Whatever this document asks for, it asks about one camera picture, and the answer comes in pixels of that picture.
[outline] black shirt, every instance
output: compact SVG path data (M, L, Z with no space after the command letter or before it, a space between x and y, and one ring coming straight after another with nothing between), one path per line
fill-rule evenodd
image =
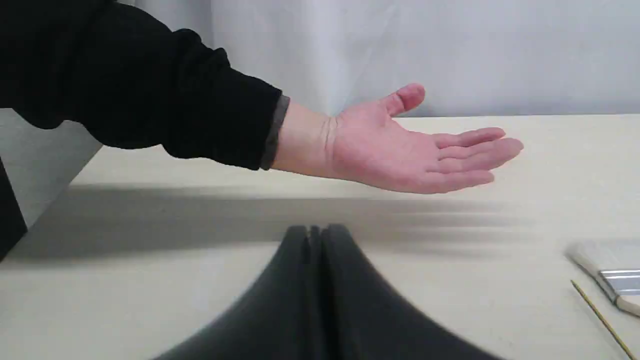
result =
M282 91L195 32L113 0L0 3L0 108L42 129L79 122L123 149L162 145L254 170L273 161Z

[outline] wrist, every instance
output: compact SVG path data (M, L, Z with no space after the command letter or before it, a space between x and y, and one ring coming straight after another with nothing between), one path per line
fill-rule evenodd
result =
M297 174L333 177L335 118L291 102L278 134L271 168Z

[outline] sleeve cuff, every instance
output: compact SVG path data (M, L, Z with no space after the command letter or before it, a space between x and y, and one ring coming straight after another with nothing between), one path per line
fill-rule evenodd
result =
M273 123L264 146L262 160L260 161L260 168L263 170L269 170L275 161L276 153L278 151L278 134L280 133L280 128L284 122L284 117L287 115L287 109L289 109L290 101L291 100L288 96L280 96L276 109L273 112Z

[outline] white curtain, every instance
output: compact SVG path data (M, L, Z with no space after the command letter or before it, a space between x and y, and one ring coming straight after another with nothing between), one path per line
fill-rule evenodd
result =
M417 81L412 115L640 112L638 0L137 0L315 110Z

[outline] table surface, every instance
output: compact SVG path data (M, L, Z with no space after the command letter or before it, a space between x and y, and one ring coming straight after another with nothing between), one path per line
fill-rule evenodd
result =
M502 126L525 150L445 195L103 148L0 264L7 359L149 359L213 321L288 225L340 222L410 302L511 359L625 359L575 279L640 356L640 319L569 263L572 241L640 234L640 115L401 119Z

